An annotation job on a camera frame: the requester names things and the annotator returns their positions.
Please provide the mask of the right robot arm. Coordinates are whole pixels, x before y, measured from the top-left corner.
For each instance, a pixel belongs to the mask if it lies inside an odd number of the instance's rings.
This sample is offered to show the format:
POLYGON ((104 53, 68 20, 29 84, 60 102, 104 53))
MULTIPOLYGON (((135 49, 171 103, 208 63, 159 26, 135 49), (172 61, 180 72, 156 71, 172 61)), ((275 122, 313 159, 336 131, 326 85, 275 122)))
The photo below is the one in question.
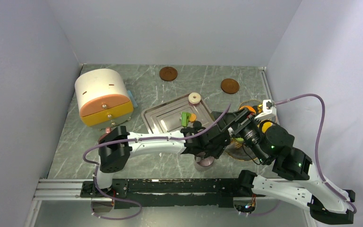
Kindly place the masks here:
POLYGON ((353 224, 355 192, 343 190, 326 178, 317 162, 294 147, 294 136, 266 117, 247 108, 233 113, 212 112, 220 131, 231 138, 242 138, 262 165, 272 165, 279 177, 297 183, 297 187, 271 181, 242 170, 236 190, 242 196, 259 194, 308 210, 315 220, 329 225, 353 224))

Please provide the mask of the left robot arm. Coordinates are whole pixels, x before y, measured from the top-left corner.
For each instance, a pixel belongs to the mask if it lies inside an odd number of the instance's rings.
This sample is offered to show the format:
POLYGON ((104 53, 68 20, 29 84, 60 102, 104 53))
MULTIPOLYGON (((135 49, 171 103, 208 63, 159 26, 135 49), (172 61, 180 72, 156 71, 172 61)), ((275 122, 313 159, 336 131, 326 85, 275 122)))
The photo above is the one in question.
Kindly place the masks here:
POLYGON ((125 126, 116 127, 98 140, 103 146, 98 151, 100 166, 93 191, 101 197, 110 194, 114 173, 122 170, 130 158, 159 153, 219 158, 230 142, 229 131, 216 125, 206 130, 199 122, 159 134, 140 134, 128 132, 125 126))

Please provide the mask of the green cake slice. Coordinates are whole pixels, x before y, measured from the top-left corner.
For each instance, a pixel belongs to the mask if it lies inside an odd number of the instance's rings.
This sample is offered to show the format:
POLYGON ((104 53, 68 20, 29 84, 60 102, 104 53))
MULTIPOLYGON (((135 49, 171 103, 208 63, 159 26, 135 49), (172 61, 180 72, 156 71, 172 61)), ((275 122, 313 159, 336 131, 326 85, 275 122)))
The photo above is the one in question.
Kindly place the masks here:
POLYGON ((182 127, 187 127, 190 121, 191 113, 188 112, 181 112, 181 125, 182 127))

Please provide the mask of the yellow cake piece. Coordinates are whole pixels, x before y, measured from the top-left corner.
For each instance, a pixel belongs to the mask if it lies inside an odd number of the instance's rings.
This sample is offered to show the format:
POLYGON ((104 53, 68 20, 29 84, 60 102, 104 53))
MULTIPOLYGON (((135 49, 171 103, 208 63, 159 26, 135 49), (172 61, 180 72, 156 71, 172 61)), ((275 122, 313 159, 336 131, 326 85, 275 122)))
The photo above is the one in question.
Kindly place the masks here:
POLYGON ((264 122, 261 131, 265 133, 270 127, 274 126, 272 122, 264 122))

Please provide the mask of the orange donut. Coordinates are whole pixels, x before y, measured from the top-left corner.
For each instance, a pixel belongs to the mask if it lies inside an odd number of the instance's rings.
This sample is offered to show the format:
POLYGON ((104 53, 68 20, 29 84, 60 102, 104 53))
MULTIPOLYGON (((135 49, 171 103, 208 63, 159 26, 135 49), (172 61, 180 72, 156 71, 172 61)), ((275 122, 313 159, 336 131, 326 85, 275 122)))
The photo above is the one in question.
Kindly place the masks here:
POLYGON ((249 110, 250 112, 252 112, 252 113, 256 114, 256 110, 255 110, 252 106, 244 105, 244 106, 241 106, 241 107, 239 108, 239 110, 243 110, 243 109, 247 109, 247 110, 249 110))

